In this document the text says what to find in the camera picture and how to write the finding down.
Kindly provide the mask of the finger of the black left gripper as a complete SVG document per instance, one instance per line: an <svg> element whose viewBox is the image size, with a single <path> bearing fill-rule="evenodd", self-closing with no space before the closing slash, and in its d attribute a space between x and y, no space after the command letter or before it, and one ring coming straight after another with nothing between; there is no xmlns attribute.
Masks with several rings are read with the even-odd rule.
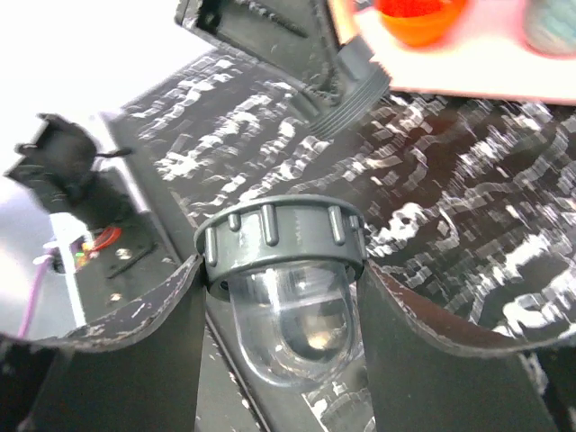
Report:
<svg viewBox="0 0 576 432"><path fill-rule="evenodd" d="M175 23L282 71L318 110L350 105L327 1L180 1Z"/></svg>

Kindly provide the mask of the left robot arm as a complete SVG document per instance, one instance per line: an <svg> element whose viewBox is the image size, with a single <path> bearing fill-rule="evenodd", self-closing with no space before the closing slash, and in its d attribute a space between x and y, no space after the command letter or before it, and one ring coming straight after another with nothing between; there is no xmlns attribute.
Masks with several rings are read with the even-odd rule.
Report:
<svg viewBox="0 0 576 432"><path fill-rule="evenodd" d="M176 26L203 54L103 123L101 137L52 113L8 176L51 213L92 230L132 199L98 164L124 158L147 206L192 226L231 207L320 192L320 157L347 128L319 117L345 100L340 60L358 39L348 1L182 1Z"/></svg>

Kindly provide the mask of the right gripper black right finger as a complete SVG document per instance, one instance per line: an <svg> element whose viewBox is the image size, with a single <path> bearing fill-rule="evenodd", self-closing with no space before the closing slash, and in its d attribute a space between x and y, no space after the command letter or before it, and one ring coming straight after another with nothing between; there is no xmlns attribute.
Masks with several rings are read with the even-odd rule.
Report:
<svg viewBox="0 0 576 432"><path fill-rule="evenodd" d="M369 262L357 285L379 431L573 431L575 349L457 317Z"/></svg>

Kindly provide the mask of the orange bowl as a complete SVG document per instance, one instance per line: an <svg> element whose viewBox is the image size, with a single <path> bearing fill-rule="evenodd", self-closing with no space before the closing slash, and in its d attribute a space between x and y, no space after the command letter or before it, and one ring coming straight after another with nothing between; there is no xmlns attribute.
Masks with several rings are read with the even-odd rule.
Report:
<svg viewBox="0 0 576 432"><path fill-rule="evenodd" d="M468 4L466 0L379 0L374 8L394 39L421 48L445 37Z"/></svg>

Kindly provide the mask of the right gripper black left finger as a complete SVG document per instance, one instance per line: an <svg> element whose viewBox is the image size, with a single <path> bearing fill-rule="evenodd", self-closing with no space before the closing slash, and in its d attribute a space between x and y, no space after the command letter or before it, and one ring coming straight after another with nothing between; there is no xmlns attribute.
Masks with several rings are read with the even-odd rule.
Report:
<svg viewBox="0 0 576 432"><path fill-rule="evenodd" d="M64 337L1 336L3 431L191 431L203 260Z"/></svg>

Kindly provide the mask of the teal speckled cup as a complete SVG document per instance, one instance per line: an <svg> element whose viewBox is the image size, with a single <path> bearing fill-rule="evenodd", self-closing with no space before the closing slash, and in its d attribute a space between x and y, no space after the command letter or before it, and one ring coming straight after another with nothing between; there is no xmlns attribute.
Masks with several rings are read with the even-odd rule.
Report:
<svg viewBox="0 0 576 432"><path fill-rule="evenodd" d="M522 29L528 46L551 56L575 54L575 2L531 0L526 2Z"/></svg>

